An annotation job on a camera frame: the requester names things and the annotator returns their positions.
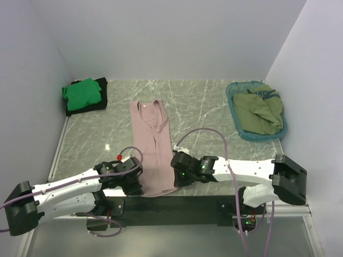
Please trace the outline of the pink tank top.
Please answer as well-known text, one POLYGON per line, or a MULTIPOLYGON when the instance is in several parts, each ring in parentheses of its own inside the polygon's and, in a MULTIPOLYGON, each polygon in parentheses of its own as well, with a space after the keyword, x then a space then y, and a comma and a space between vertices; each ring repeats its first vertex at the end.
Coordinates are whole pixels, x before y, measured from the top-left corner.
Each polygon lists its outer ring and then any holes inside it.
POLYGON ((143 173, 139 182, 143 196, 153 198, 175 190, 169 118, 161 100, 130 103, 133 143, 143 154, 143 173))

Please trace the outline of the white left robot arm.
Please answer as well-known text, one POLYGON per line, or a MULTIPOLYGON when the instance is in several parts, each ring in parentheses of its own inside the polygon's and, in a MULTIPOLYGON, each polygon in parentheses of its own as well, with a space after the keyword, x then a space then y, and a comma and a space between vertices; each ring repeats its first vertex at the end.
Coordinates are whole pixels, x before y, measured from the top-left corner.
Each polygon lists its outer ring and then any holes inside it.
POLYGON ((67 214, 106 214, 111 209, 105 190, 120 187, 125 195, 142 195, 139 176, 143 171, 136 157, 101 162, 73 177, 31 185, 19 183, 3 204, 11 236, 23 235, 39 224, 67 214))

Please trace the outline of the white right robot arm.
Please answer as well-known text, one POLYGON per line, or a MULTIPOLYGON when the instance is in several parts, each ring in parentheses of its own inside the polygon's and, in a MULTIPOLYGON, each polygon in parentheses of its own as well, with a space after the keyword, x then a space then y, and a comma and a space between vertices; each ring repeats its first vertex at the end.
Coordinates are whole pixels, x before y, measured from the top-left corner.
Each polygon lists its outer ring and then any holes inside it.
POLYGON ((286 155, 259 161, 196 159, 177 152, 171 160, 176 182, 189 196, 228 196, 242 214, 264 203, 307 203, 307 171, 286 155))

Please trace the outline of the green folded tank top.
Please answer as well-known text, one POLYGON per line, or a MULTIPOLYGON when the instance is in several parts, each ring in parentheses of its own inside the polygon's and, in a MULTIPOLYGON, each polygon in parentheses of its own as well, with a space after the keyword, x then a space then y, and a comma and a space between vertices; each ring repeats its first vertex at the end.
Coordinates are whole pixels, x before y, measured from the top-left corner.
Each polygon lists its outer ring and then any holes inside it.
POLYGON ((76 111, 101 102, 101 87, 92 78, 62 88, 62 98, 67 100, 67 110, 76 111))

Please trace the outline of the olive green tank top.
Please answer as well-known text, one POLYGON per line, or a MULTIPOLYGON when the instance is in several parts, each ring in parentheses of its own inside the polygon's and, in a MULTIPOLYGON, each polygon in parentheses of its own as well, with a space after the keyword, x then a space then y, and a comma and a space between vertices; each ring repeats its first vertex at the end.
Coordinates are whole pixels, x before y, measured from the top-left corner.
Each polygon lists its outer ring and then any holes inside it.
POLYGON ((274 135, 284 128, 281 97, 269 85, 234 94, 233 105, 244 132, 274 135))

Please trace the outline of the black folded tank top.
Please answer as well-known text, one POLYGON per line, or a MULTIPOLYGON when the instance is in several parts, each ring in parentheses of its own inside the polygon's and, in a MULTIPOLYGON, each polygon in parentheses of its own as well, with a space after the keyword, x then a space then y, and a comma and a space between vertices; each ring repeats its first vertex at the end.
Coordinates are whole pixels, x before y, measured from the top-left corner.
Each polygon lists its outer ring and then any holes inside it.
MULTIPOLYGON (((77 80, 77 81, 74 81, 71 83, 72 84, 75 84, 75 83, 78 83, 82 80, 77 80)), ((99 102, 98 104, 93 104, 93 105, 89 105, 83 109, 80 109, 80 110, 76 110, 76 111, 68 111, 67 110, 67 100, 64 100, 66 102, 66 108, 65 108, 65 115, 67 117, 70 117, 72 115, 75 115, 75 114, 81 114, 81 113, 85 113, 85 112, 90 112, 90 111, 96 111, 96 110, 103 110, 107 107, 107 103, 108 103, 108 99, 107 99, 107 85, 108 85, 108 82, 107 82, 107 79, 105 77, 102 77, 102 78, 98 78, 98 79, 95 79, 96 82, 98 82, 99 86, 101 87, 102 91, 101 91, 101 97, 102 97, 102 100, 101 102, 99 102)))

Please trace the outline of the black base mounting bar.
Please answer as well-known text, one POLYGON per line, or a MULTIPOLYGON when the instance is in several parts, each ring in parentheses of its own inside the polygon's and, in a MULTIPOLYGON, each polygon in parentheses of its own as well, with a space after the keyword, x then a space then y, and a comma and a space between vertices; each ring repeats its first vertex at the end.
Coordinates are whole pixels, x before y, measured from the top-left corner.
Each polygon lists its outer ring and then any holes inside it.
POLYGON ((210 196, 108 196, 89 211, 95 216, 109 216, 126 226, 237 224, 235 197, 210 196))

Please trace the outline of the aluminium rail frame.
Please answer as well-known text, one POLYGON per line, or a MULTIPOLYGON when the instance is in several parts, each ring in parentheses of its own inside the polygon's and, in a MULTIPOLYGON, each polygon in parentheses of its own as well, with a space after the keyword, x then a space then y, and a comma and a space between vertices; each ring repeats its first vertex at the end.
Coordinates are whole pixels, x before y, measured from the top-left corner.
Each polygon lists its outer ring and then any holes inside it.
MULTIPOLYGON (((54 178, 56 177, 58 162, 59 162, 59 159, 61 158, 60 155, 62 152, 62 145, 64 144, 64 141, 65 141, 65 136, 67 134, 67 127, 69 126, 69 123, 70 123, 70 118, 67 117, 65 120, 63 129, 62 129, 61 137, 60 137, 59 142, 58 142, 57 150, 55 153, 53 164, 52 164, 51 169, 50 169, 47 184, 52 184, 52 182, 54 182, 53 181, 54 178)), ((176 145, 179 146, 186 137, 188 137, 190 134, 197 132, 197 131, 212 131, 212 132, 218 134, 221 137, 221 139, 224 141, 224 150, 225 150, 224 154, 226 157, 227 148, 228 148, 227 143, 226 143, 226 139, 219 131, 217 131, 213 128, 201 127, 201 128, 195 128, 191 131, 188 131, 179 140, 179 142, 176 145)), ((285 155, 276 155, 275 158, 277 159, 277 161, 282 161, 282 160, 286 161, 286 159, 287 159, 285 155)), ((247 166, 247 161, 240 161, 240 162, 242 162, 240 164, 241 166, 239 166, 238 164, 235 166, 233 160, 231 160, 231 161, 229 160, 227 162, 225 162, 225 160, 224 161, 223 160, 224 159, 221 157, 218 161, 219 163, 217 163, 215 165, 215 167, 224 168, 224 174, 221 173, 219 176, 219 179, 228 178, 229 179, 228 181, 232 181, 232 175, 230 175, 230 173, 229 173, 229 175, 225 175, 225 171, 228 171, 227 170, 228 165, 230 165, 229 168, 233 167, 236 169, 240 168, 243 164, 246 164, 246 166, 247 166)), ((258 170, 258 168, 261 168, 261 167, 268 168, 266 166, 266 163, 263 163, 263 165, 262 165, 262 161, 252 161, 252 164, 249 167, 251 167, 251 169, 254 168, 254 170, 256 170, 256 169, 258 170)), ((260 183, 261 185, 264 185, 263 189, 267 189, 268 181, 267 181, 267 178, 263 178, 262 174, 259 174, 259 173, 251 174, 248 172, 244 173, 243 171, 240 171, 240 173, 238 173, 238 171, 237 171, 234 174, 236 176, 235 179, 238 182, 248 183, 249 182, 248 179, 251 179, 252 183, 260 183)), ((120 196, 120 197, 123 196, 121 194, 120 190, 107 189, 107 191, 105 191, 105 193, 106 192, 110 193, 109 196, 120 196)), ((186 195, 184 193, 183 195, 175 195, 175 196, 210 196, 210 195, 216 195, 214 193, 218 193, 218 192, 219 191, 213 191, 212 192, 211 190, 207 190, 206 193, 205 193, 205 191, 203 192, 204 193, 203 195, 201 195, 201 194, 186 195)), ((266 219, 268 222, 271 222, 271 216, 273 216, 273 217, 275 217, 275 216, 276 217, 302 217, 304 220, 305 226, 306 226, 306 232, 307 232, 307 235, 308 235, 308 238, 310 241, 310 246, 311 246, 311 249, 313 251, 313 255, 314 256, 324 256, 323 250, 321 249, 321 246, 320 246, 320 242, 318 239, 316 229, 313 228, 313 231, 311 231, 311 226, 314 226, 314 223, 312 220, 312 212, 311 212, 310 207, 309 207, 307 202, 305 202, 304 205, 298 206, 294 203, 294 201, 292 201, 292 203, 282 202, 282 200, 280 198, 280 199, 275 199, 274 207, 273 207, 273 204, 271 201, 269 201, 267 203, 262 202, 260 207, 262 208, 261 210, 263 211, 263 214, 259 214, 257 216, 258 217, 260 217, 260 216, 265 217, 266 216, 266 219)), ((84 214, 81 212, 79 212, 79 213, 67 213, 65 215, 61 214, 59 216, 53 217, 52 219, 55 219, 55 220, 58 220, 58 219, 60 219, 60 220, 72 220, 72 221, 86 220, 87 225, 96 225, 96 226, 100 225, 100 223, 99 223, 100 220, 102 220, 101 225, 105 225, 105 221, 107 221, 107 219, 104 216, 93 217, 93 216, 88 216, 87 213, 84 214)), ((22 236, 22 239, 20 241, 16 256, 27 256, 28 249, 29 249, 29 246, 30 246, 32 238, 33 238, 34 230, 35 230, 35 228, 33 228, 31 231, 25 233, 22 236)))

